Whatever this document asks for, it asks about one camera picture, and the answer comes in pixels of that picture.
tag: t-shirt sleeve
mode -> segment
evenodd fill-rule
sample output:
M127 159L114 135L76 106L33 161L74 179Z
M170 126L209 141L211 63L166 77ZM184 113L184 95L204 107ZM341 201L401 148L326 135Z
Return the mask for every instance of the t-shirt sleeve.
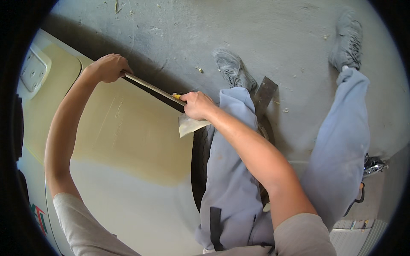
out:
M278 256L336 256L329 231L315 214L300 213L276 227L275 251Z
M76 256L141 256L106 230L84 203L68 193L54 196L54 207L70 249Z

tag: shoe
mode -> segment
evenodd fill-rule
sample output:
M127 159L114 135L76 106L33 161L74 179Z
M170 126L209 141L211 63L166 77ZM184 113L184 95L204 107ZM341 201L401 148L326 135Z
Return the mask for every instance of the shoe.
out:
M256 88L255 79L246 71L241 58L226 48L217 48L213 52L215 64L230 88L243 87L248 91Z
M343 66L360 69L362 65L362 24L352 9L345 9L336 25L336 42L329 55L329 62L339 72Z

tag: forearm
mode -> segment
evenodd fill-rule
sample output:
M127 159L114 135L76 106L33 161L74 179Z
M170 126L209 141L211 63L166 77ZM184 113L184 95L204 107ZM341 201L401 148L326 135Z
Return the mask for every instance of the forearm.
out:
M74 151L75 136L84 107L98 80L85 69L58 107L51 122L45 154L46 177L69 174L70 158Z
M316 213L292 166L271 143L216 106L207 112L206 119L233 146L251 174L268 191L274 228L295 214Z

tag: left hand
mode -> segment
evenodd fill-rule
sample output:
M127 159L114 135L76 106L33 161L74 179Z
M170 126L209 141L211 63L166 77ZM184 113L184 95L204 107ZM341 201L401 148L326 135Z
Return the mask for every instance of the left hand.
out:
M111 83L117 81L119 77L124 77L125 70L134 74L128 65L128 60L119 54L111 53L99 58L86 68L90 75L97 79L97 82Z

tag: sanded surface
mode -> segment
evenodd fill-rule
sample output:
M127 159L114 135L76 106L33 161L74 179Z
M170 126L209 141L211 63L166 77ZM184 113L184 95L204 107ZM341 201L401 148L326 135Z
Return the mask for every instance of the sanded surface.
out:
M78 58L84 67L92 63ZM73 158L174 186L191 171L193 135L179 138L179 115L124 79L99 83L81 116Z
M81 71L80 61L51 44L41 49L51 60L51 69L39 92L23 104L24 145L44 164L44 152L52 118Z

